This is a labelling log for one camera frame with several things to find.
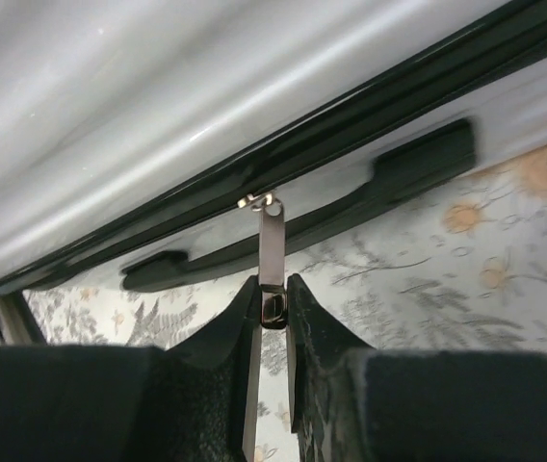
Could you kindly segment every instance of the black handle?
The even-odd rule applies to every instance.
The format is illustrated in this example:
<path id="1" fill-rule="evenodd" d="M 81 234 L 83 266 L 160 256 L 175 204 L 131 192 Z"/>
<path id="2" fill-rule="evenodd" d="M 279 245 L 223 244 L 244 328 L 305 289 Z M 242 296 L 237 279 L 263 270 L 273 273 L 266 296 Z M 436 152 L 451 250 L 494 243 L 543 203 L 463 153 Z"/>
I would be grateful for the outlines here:
<path id="1" fill-rule="evenodd" d="M 372 179 L 350 194 L 286 225 L 291 254 L 377 217 L 455 178 L 476 164 L 471 124 L 463 119 L 393 149 L 374 161 Z M 125 270 L 123 288 L 157 292 L 258 265 L 258 235 L 189 261 L 161 252 Z"/>

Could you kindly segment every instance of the zipper pull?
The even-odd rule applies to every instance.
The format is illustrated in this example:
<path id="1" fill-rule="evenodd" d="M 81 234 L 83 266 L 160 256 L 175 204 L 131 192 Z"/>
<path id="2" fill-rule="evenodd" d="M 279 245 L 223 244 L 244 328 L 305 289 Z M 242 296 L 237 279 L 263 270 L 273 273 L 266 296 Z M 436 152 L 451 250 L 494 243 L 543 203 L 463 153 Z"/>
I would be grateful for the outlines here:
<path id="1" fill-rule="evenodd" d="M 237 205 L 240 209 L 249 206 L 261 216 L 258 249 L 258 283 L 263 292 L 261 325 L 266 329 L 283 329 L 287 321 L 284 206 L 273 192 L 248 194 Z"/>

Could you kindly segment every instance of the patterned surface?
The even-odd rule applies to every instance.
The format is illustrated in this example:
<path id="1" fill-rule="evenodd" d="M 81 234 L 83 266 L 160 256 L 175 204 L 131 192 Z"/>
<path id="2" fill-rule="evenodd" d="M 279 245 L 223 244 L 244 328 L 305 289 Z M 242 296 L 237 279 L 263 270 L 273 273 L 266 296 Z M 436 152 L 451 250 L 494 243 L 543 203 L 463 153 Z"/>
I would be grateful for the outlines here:
<path id="1" fill-rule="evenodd" d="M 547 147 L 405 204 L 287 260 L 319 301 L 378 348 L 547 351 Z M 215 316 L 247 275 L 155 295 L 28 294 L 53 343 L 171 347 Z M 284 337 L 266 331 L 256 460 L 298 460 Z"/>

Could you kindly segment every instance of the zipper slider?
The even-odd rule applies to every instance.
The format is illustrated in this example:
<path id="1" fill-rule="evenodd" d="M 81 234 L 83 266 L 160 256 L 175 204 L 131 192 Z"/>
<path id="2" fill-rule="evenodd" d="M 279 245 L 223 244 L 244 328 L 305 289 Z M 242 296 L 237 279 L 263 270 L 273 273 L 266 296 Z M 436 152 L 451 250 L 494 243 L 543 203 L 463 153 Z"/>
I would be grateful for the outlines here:
<path id="1" fill-rule="evenodd" d="M 283 329 L 287 321 L 284 206 L 273 192 L 248 194 L 237 205 L 240 209 L 249 206 L 261 216 L 258 248 L 258 283 L 263 293 L 261 325 L 266 329 Z"/>

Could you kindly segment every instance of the floral pattern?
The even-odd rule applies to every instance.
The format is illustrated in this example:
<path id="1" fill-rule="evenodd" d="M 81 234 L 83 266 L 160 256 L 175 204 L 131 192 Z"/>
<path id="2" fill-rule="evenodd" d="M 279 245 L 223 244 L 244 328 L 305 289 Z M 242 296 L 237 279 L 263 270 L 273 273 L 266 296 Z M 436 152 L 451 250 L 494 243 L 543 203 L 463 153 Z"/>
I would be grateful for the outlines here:
<path id="1" fill-rule="evenodd" d="M 291 255 L 336 318 L 377 348 L 547 351 L 547 146 L 459 178 Z M 27 294 L 52 343 L 172 347 L 253 271 L 159 294 Z M 257 461 L 296 461 L 283 333 L 265 331 Z"/>

